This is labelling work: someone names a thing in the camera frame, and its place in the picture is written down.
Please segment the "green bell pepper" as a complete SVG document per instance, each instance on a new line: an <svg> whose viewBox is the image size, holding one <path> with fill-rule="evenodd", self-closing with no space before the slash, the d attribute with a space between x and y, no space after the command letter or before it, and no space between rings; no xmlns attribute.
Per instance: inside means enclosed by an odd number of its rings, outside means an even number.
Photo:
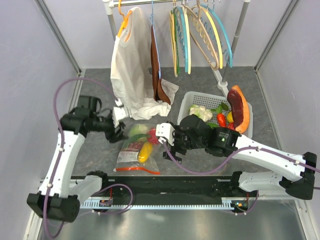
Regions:
<svg viewBox="0 0 320 240"><path fill-rule="evenodd" d="M213 122L207 122L206 124L212 129L218 127L218 125L216 123L213 123Z"/></svg>

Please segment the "beige hanger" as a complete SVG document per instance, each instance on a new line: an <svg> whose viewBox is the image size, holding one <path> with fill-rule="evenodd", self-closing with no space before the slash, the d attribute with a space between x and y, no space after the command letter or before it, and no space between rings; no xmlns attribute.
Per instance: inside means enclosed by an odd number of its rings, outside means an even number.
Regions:
<svg viewBox="0 0 320 240"><path fill-rule="evenodd" d="M215 43L210 42L210 37L206 32L206 29L201 21L201 17L204 15L201 11L201 3L199 0L196 1L196 5L189 7L186 7L186 12L188 19L193 24L196 33L198 34L198 37L195 36L193 33L191 34L191 38L193 39L194 43L197 45L205 59L207 60L209 66L214 70L218 71L219 69L216 69L216 60L217 55L214 53L215 50L217 50L217 46Z"/></svg>

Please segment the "green cabbage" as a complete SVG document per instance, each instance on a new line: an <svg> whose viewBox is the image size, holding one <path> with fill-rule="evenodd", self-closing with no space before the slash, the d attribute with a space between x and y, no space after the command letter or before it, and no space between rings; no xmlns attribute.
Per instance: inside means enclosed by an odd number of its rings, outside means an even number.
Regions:
<svg viewBox="0 0 320 240"><path fill-rule="evenodd" d="M149 132L149 127L145 124L135 124L128 132L128 137L133 137L135 135L147 134Z"/></svg>

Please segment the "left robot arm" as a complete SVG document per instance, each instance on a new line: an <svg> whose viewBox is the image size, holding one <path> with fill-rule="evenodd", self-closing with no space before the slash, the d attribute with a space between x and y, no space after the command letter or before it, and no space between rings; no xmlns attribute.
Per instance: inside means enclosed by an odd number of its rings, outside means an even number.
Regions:
<svg viewBox="0 0 320 240"><path fill-rule="evenodd" d="M84 180L70 187L72 172L78 153L90 132L101 132L110 143L124 140L125 124L129 117L120 100L102 116L101 99L82 95L77 106L59 120L56 149L48 172L37 193L30 193L27 205L42 219L72 223L80 206L92 195L106 196L110 191L108 175L100 170L89 172Z"/></svg>

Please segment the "orange carrot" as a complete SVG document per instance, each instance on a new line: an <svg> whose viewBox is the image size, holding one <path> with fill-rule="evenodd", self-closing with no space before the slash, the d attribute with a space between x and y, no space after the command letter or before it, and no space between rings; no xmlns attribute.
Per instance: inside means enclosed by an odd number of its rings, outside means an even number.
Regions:
<svg viewBox="0 0 320 240"><path fill-rule="evenodd" d="M227 127L226 117L224 114L218 113L216 115L216 119L220 127L223 127L223 128Z"/></svg>

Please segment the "long green chili pepper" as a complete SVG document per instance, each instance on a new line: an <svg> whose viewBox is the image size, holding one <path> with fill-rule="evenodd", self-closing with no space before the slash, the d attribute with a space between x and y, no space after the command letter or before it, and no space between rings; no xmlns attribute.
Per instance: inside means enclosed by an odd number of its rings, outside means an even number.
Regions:
<svg viewBox="0 0 320 240"><path fill-rule="evenodd" d="M143 133L136 134L126 139L123 145L125 148L127 148L131 143L134 143L134 142L146 142L149 137L150 137L149 134L143 134Z"/></svg>

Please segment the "red chili pepper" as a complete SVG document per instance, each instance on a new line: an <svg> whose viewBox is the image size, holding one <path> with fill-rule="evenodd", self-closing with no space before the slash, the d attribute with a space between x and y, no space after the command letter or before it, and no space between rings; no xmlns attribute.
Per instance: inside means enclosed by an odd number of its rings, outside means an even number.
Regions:
<svg viewBox="0 0 320 240"><path fill-rule="evenodd" d="M227 125L227 128L230 129L230 130L233 130L233 131L236 130L233 122L232 122L232 123L229 123L229 124Z"/></svg>

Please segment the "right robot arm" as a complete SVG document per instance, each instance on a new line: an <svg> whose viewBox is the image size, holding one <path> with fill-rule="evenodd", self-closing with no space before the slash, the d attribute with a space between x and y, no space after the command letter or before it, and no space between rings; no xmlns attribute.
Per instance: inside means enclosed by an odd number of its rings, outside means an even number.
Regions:
<svg viewBox="0 0 320 240"><path fill-rule="evenodd" d="M246 161L263 167L265 172L238 171L232 174L229 191L235 197L245 192L284 190L289 196L311 200L315 189L317 155L311 152L293 154L256 142L244 134L225 127L210 127L196 115L188 115L179 124L158 124L155 131L165 148L164 157L181 164L176 153L185 155L188 150L203 149L225 160L213 174L231 159Z"/></svg>

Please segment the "clear zip top bag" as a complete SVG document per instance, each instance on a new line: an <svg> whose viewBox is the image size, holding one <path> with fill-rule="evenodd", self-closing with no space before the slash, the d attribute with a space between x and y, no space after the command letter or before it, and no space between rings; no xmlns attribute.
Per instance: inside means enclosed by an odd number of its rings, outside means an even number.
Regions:
<svg viewBox="0 0 320 240"><path fill-rule="evenodd" d="M149 130L151 128L156 129L156 125L150 124L150 123L135 123L131 126L131 128L136 124L147 125L149 127ZM158 152L159 148L160 148L160 143L156 145L153 144L153 151L150 157L148 158L148 160L144 163L140 163L138 161L138 154L141 149L138 151L130 151L128 147L124 146L124 143L123 143L118 153L113 172L117 174L123 173L125 175L132 175L132 176L139 175L139 174L159 175L160 170L158 168L156 160L154 159L154 156Z"/></svg>

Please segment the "brown cloth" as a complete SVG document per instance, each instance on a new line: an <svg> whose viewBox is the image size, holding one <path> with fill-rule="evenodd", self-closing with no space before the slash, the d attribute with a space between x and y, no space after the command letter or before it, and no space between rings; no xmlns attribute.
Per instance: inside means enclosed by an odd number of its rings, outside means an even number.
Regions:
<svg viewBox="0 0 320 240"><path fill-rule="evenodd" d="M165 93L162 87L161 68L158 58L157 43L155 37L154 26L151 26L151 46L150 46L150 60L151 60L151 75L153 98L155 101L162 101L171 105L171 100Z"/></svg>

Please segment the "red grape bunch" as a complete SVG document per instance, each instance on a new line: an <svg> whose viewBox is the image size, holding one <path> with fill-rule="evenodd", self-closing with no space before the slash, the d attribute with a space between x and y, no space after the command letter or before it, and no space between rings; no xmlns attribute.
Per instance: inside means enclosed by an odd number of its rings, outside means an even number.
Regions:
<svg viewBox="0 0 320 240"><path fill-rule="evenodd" d="M138 141L136 141L136 142L131 142L131 143L128 145L128 149L129 149L130 151L138 151L138 150L140 150L140 149L142 148L142 146L143 146L143 143L142 143L142 142L138 142Z"/></svg>

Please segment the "yellow lemon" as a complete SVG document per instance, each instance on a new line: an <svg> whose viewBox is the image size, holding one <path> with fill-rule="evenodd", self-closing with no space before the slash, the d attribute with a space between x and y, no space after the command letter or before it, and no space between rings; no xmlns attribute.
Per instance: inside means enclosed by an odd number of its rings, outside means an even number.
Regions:
<svg viewBox="0 0 320 240"><path fill-rule="evenodd" d="M227 120L228 123L233 123L234 122L233 115L232 115L231 111L227 113L226 120Z"/></svg>

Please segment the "cream hanger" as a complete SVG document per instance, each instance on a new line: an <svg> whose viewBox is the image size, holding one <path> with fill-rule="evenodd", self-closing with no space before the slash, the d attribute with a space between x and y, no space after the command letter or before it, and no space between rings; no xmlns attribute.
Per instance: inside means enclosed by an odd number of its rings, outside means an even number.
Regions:
<svg viewBox="0 0 320 240"><path fill-rule="evenodd" d="M169 13L170 18L170 37L171 37L171 47L172 47L172 59L173 59L173 69L174 69L174 76L178 76L177 71L177 51L176 51L176 41L175 41L175 25L174 25L174 15L173 12L170 11Z"/></svg>

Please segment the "yellow corn cob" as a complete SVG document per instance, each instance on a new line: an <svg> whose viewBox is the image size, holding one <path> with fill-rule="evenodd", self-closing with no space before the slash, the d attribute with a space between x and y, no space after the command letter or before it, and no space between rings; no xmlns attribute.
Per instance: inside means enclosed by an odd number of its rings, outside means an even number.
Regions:
<svg viewBox="0 0 320 240"><path fill-rule="evenodd" d="M145 163L150 157L153 151L153 144L150 142L145 142L138 154L138 161L140 163Z"/></svg>

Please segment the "red pomegranate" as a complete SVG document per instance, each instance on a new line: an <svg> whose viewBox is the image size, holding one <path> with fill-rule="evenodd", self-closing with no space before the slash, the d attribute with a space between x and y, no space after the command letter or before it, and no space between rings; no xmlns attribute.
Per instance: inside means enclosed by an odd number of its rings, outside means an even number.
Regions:
<svg viewBox="0 0 320 240"><path fill-rule="evenodd" d="M148 137L147 137L147 141L153 145L157 145L159 144L158 141L158 137L156 136L156 129L155 128L151 128L148 133L147 133Z"/></svg>

